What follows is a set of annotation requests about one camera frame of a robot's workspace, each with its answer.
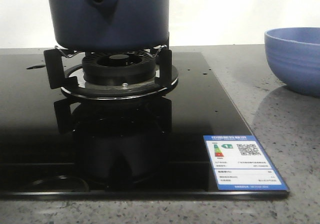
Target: gas stove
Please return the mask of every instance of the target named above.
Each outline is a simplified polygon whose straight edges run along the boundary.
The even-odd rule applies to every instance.
[[[79,54],[58,59],[58,72],[62,81],[65,74],[79,79],[82,71],[74,66],[83,60],[116,59],[127,65],[135,61],[131,54],[148,61],[145,53]],[[253,134],[200,53],[174,53],[172,63],[172,75],[162,78],[161,89],[152,86],[153,80],[145,84],[151,86],[148,91],[134,86],[131,93],[136,83],[114,78],[121,84],[93,95],[83,93],[85,80],[78,81],[75,91],[72,84],[57,88],[61,79],[56,84],[51,79],[49,85],[43,55],[0,56],[0,197],[287,197],[287,188],[219,188],[204,136]],[[116,94],[106,96],[106,91]]]

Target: black glass cooktop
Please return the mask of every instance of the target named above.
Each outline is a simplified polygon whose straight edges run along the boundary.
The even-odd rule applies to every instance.
[[[287,196],[218,190],[204,135],[252,133],[200,53],[173,54],[179,83],[166,96],[106,104],[51,90],[43,59],[0,56],[1,198]]]

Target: countertop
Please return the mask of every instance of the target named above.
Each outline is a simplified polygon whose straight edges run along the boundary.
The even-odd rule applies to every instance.
[[[278,80],[264,45],[171,49],[203,54],[290,187],[290,196],[275,201],[1,200],[1,223],[320,223],[320,99],[292,92]],[[16,51],[1,49],[0,54]]]

